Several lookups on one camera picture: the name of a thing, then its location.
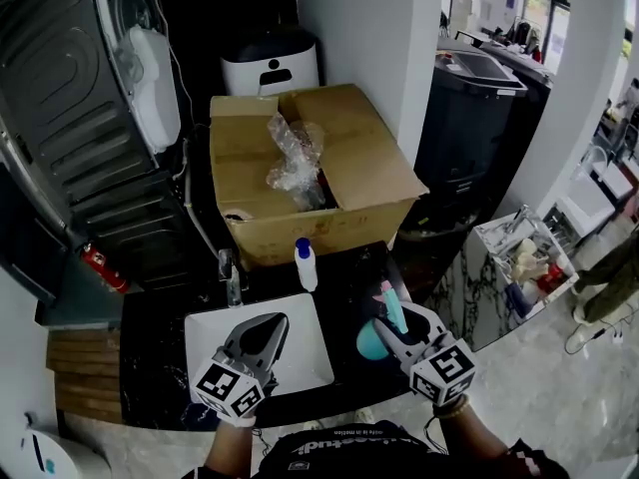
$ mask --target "black t-shirt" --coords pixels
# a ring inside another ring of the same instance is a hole
[[[332,429],[302,431],[280,439],[260,465],[255,479],[315,478],[453,478],[453,477],[567,478],[563,469],[543,452],[519,441],[506,455],[477,463],[432,452],[423,442],[392,423],[350,424]],[[202,468],[200,479],[226,476]]]

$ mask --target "red fire extinguisher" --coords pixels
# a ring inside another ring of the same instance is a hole
[[[121,278],[118,271],[107,267],[107,258],[96,250],[92,243],[84,245],[82,259],[117,292],[125,293],[131,287],[129,281]]]

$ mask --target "black countertop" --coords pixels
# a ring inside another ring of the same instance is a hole
[[[408,390],[394,360],[371,362],[356,350],[356,336],[369,318],[383,310],[372,298],[388,279],[400,298],[409,299],[384,243],[320,256],[319,286],[313,293],[334,383],[268,398],[258,407],[258,426],[304,422],[382,402]],[[244,303],[303,292],[294,264],[249,273]],[[218,418],[193,403],[187,377],[184,318],[226,307],[226,289],[212,284],[209,299],[185,288],[127,295],[122,319],[120,382],[123,418],[129,425],[166,429],[215,430]]]

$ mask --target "plastic bag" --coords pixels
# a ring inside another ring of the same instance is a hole
[[[325,204],[320,183],[320,155],[323,131],[313,123],[295,121],[290,126],[280,113],[268,123],[271,137],[285,157],[267,175],[271,188],[289,192],[303,212],[318,210]]]

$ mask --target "cardboard box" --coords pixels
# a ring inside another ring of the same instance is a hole
[[[289,194],[267,185],[269,170],[282,157],[267,129],[277,111],[289,123],[302,119],[323,128],[319,162],[337,209],[300,213]],[[247,267],[293,261],[301,237],[312,241],[316,254],[388,242],[414,201],[427,193],[354,85],[273,97],[214,97],[211,118],[218,208]]]

